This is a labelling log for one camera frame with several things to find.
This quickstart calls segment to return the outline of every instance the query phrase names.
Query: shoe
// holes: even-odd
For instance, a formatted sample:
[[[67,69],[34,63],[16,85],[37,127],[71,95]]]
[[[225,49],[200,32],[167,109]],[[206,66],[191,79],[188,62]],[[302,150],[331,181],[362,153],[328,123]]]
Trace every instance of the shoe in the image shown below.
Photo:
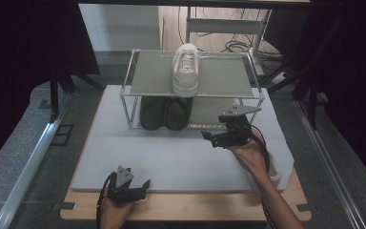
[[[192,112],[193,98],[172,97],[165,112],[165,126],[171,131],[180,131],[187,126]]]
[[[144,129],[154,131],[163,125],[167,101],[167,97],[142,96],[139,121]]]
[[[193,97],[198,89],[198,50],[184,44],[173,57],[173,92],[179,97]]]

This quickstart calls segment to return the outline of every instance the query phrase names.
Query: person's right hand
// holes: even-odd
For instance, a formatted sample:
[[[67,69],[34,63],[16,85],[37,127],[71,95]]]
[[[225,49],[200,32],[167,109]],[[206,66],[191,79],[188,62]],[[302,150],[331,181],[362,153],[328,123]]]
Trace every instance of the person's right hand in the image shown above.
[[[252,132],[261,142],[265,143],[261,133],[257,129],[252,128]],[[267,175],[263,151],[254,140],[250,139],[246,145],[230,146],[227,149],[234,153],[242,167],[251,173],[252,176]]]

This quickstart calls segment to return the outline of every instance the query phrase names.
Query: dark slipper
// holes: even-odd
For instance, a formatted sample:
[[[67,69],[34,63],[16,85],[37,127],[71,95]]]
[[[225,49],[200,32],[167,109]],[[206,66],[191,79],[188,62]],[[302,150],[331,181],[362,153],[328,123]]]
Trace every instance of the dark slipper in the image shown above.
[[[192,112],[192,97],[173,97],[168,100],[165,113],[165,126],[171,131],[185,128]]]
[[[154,131],[162,126],[167,97],[143,96],[139,111],[141,126],[149,131]]]

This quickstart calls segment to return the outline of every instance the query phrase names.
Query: floor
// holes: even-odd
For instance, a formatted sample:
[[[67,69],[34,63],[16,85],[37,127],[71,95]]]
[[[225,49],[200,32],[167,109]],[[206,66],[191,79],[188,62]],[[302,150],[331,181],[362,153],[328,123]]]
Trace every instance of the floor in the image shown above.
[[[172,10],[178,11],[178,8],[169,9],[168,12]],[[176,33],[165,37],[178,38]],[[164,48],[175,49],[180,45],[179,40],[176,40],[173,39],[173,42],[168,44],[165,42]],[[207,51],[217,52],[221,48],[224,49],[224,43],[220,44],[217,41],[205,44],[215,45],[214,48],[203,47],[209,49]],[[102,75],[94,76],[94,79],[103,84],[120,84],[128,67],[129,54],[98,53],[97,59]],[[101,96],[101,92],[78,78],[74,81],[77,90],[71,96],[69,112],[62,121],[63,125],[72,126],[70,138],[68,141],[62,136],[54,138],[53,142],[58,144],[52,144],[47,150],[10,228],[93,228],[95,225],[93,220],[63,220],[59,216],[59,210],[55,208],[65,197]],[[270,97],[287,144],[295,158],[295,168],[313,214],[312,219],[305,222],[305,226],[353,228],[291,98],[293,87],[294,85],[289,85],[271,94]],[[33,90],[28,109],[0,152],[0,209],[50,119],[49,99],[48,83]],[[366,224],[366,168],[331,123],[324,112],[324,106],[318,107],[316,118],[317,132],[325,149]],[[164,225],[169,228],[215,228],[215,224],[204,222],[164,222]],[[224,228],[264,228],[263,223],[252,222],[218,222],[218,225]],[[139,225],[131,222],[127,226],[137,228]]]

